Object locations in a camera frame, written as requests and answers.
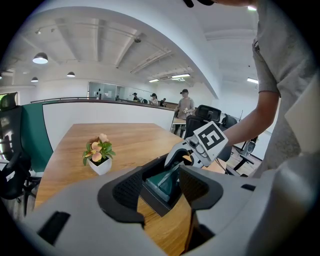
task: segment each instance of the black office chair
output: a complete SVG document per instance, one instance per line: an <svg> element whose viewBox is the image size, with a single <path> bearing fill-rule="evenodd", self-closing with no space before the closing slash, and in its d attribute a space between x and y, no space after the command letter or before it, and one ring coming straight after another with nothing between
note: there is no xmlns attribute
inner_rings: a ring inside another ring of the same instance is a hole
<svg viewBox="0 0 320 256"><path fill-rule="evenodd" d="M214 121L214 123L222 130L224 131L227 129L224 126L221 126L219 123L221 116L221 110L207 106L207 105L200 105L194 115L189 115L186 118L186 127L185 127L185 138L191 137L194 135L194 131L205 124L207 124L210 121ZM232 146L226 146L224 149L220 152L218 155L218 158L223 161L228 161L232 152Z"/></svg>
<svg viewBox="0 0 320 256"><path fill-rule="evenodd" d="M27 214L28 197L36 197L32 193L41 178L31 177L29 169L31 159L24 152L21 144L22 107L16 105L15 93L5 95L0 101L0 155L9 161L0 171L0 197L20 203L24 195L24 215Z"/></svg>

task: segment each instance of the ceiling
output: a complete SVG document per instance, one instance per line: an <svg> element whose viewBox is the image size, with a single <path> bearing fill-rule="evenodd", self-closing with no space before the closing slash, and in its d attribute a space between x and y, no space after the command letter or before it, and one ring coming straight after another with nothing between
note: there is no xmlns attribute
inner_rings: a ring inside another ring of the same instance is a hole
<svg viewBox="0 0 320 256"><path fill-rule="evenodd" d="M39 52L48 55L48 64L32 62ZM151 36L110 20L83 16L42 18L32 26L27 23L12 41L1 69L32 73L77 62L113 66L146 83L186 73L191 75L185 79L189 86L197 80L187 63Z"/></svg>
<svg viewBox="0 0 320 256"><path fill-rule="evenodd" d="M205 6L198 1L190 10L214 49L213 58L218 58L222 81L242 83L248 77L256 79L252 41L257 32L257 13L246 7ZM185 73L191 75L185 78L189 86L199 82L196 72L175 52L133 27L85 16L42 17L30 24L25 24L12 41L0 67L3 71L32 73L52 65L98 62L134 74L146 83ZM48 55L48 64L32 62L39 52Z"/></svg>
<svg viewBox="0 0 320 256"><path fill-rule="evenodd" d="M252 42L257 34L258 14L247 7L221 4L205 6L193 1L190 10L200 22L207 41L219 60L222 82L255 88L247 78L258 79Z"/></svg>

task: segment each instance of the potted plant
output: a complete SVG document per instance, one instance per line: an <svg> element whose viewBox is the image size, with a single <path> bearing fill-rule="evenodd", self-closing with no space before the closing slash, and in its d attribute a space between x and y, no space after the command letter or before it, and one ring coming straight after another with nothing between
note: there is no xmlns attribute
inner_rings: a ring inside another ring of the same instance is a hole
<svg viewBox="0 0 320 256"><path fill-rule="evenodd" d="M116 153L112 151L112 143L107 135L101 133L99 137L91 139L86 144L83 152L83 164L89 162L90 167L99 175L103 175L111 169L112 159Z"/></svg>

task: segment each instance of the gray t-shirt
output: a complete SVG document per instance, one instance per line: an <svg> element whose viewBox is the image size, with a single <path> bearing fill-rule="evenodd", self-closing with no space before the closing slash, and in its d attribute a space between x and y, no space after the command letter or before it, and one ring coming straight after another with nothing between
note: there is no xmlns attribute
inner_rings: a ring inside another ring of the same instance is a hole
<svg viewBox="0 0 320 256"><path fill-rule="evenodd" d="M298 141L285 119L285 113L316 75L313 53L287 16L270 0L258 0L259 23L253 42L253 58L259 92L278 93L281 97L278 119L264 159L253 177L276 169L300 153Z"/></svg>
<svg viewBox="0 0 320 256"><path fill-rule="evenodd" d="M178 118L187 119L188 116L192 115L192 112L184 113L185 109L194 110L195 102L192 98L182 98L180 99L177 108L179 109Z"/></svg>

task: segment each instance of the white partition wall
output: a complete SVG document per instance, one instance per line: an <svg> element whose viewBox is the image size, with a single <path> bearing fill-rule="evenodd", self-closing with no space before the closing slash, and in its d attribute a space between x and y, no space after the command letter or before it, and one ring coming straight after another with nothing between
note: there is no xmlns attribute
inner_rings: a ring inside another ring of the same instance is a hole
<svg viewBox="0 0 320 256"><path fill-rule="evenodd" d="M152 123L170 131L174 114L168 109L105 102L43 105L44 123L53 150L73 124Z"/></svg>

